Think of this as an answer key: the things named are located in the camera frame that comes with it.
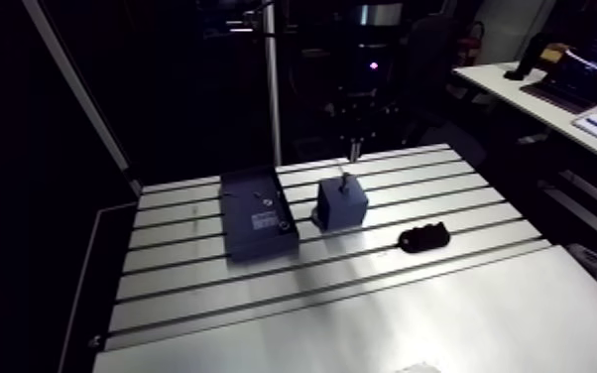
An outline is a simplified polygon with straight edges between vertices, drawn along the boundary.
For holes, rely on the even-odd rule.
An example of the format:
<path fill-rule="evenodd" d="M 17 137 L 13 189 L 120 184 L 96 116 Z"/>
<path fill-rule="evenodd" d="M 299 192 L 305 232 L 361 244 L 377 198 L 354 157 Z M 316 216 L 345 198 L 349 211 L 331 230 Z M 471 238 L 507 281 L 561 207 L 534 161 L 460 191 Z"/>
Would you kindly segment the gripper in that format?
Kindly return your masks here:
<path fill-rule="evenodd" d="M 351 143 L 349 162 L 361 157 L 370 118 L 396 90 L 393 69 L 397 51 L 392 43 L 357 43 L 335 55 L 333 89 L 325 112 L 335 138 Z"/>

